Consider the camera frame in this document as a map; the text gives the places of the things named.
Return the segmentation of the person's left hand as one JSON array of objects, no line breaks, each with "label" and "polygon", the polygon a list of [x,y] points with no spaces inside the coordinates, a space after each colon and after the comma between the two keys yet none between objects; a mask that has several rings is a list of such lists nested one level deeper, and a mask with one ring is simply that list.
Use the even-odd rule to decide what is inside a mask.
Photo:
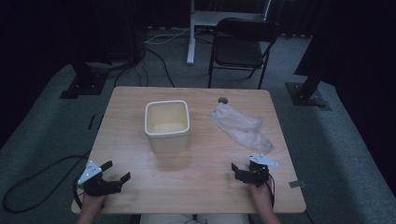
[{"label": "person's left hand", "polygon": [[85,193],[83,195],[81,211],[85,213],[97,213],[104,207],[105,201],[106,196],[93,197]]}]

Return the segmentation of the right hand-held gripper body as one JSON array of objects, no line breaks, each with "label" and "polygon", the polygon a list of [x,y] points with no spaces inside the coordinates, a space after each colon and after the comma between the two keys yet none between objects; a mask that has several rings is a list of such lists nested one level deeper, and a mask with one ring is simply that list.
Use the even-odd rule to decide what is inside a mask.
[{"label": "right hand-held gripper body", "polygon": [[270,166],[278,166],[278,162],[270,159],[268,156],[260,153],[257,155],[252,155],[249,157],[249,162],[254,161],[260,165],[260,168],[257,171],[250,171],[249,168],[247,171],[240,170],[240,180],[243,183],[253,184],[256,187],[265,184],[270,177],[269,167]]}]

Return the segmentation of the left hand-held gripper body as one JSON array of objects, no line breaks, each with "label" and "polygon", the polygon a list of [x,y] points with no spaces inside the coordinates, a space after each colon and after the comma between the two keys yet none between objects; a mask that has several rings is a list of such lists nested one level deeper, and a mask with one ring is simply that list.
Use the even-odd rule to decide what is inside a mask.
[{"label": "left hand-held gripper body", "polygon": [[120,180],[106,181],[103,179],[103,171],[94,161],[88,161],[77,185],[82,187],[85,193],[93,197],[99,197],[121,192]]}]

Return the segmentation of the black stand with base plate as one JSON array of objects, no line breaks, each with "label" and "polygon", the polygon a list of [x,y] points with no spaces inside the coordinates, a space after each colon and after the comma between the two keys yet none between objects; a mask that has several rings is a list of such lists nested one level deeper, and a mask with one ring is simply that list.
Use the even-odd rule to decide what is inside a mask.
[{"label": "black stand with base plate", "polygon": [[61,99],[77,99],[80,95],[100,95],[106,84],[109,72],[104,68],[92,68],[86,63],[71,64],[76,75]]},{"label": "black stand with base plate", "polygon": [[320,76],[308,77],[305,82],[286,82],[290,98],[294,105],[314,106],[322,111],[331,111],[328,101],[324,100],[318,90]]}]

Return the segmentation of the clear plastic bag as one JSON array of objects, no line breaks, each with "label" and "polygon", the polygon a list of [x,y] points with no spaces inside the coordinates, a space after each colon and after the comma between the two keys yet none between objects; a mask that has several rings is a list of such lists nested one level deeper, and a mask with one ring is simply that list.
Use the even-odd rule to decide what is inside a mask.
[{"label": "clear plastic bag", "polygon": [[267,151],[274,145],[263,133],[263,121],[229,105],[220,103],[209,118],[241,146]]}]

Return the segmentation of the person's right hand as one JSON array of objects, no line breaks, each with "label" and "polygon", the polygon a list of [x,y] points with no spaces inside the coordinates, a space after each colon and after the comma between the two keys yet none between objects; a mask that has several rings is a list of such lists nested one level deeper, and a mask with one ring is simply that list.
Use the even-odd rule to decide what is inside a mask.
[{"label": "person's right hand", "polygon": [[269,215],[273,212],[272,191],[266,184],[256,187],[249,184],[249,191],[252,201],[257,211],[262,215]]}]

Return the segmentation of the white desk frame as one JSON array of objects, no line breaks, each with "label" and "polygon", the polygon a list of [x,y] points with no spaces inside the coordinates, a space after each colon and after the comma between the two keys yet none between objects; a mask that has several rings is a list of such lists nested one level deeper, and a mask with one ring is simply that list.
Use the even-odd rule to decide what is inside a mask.
[{"label": "white desk frame", "polygon": [[224,12],[224,11],[208,11],[196,10],[195,0],[190,0],[190,35],[189,46],[187,53],[187,65],[194,64],[195,53],[195,26],[216,26],[219,21],[225,18],[239,18],[248,20],[262,20],[265,21],[268,17],[269,7],[272,0],[264,0],[264,5],[261,13],[250,12]]}]

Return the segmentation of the black folding chair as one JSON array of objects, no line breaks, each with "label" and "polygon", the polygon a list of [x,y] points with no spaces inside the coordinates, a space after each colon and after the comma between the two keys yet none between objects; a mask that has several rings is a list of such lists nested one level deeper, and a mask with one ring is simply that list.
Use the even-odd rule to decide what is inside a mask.
[{"label": "black folding chair", "polygon": [[275,21],[238,18],[219,21],[214,28],[208,87],[211,87],[214,69],[249,71],[248,78],[261,69],[259,90],[262,87],[270,50],[280,34],[280,25]]}]

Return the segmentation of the cream plastic trash bin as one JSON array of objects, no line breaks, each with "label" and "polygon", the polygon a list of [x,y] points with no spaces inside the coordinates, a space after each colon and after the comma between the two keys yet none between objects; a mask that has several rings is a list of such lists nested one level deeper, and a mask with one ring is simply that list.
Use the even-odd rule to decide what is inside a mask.
[{"label": "cream plastic trash bin", "polygon": [[150,102],[145,111],[145,133],[154,153],[178,153],[189,147],[189,108],[183,100]]}]

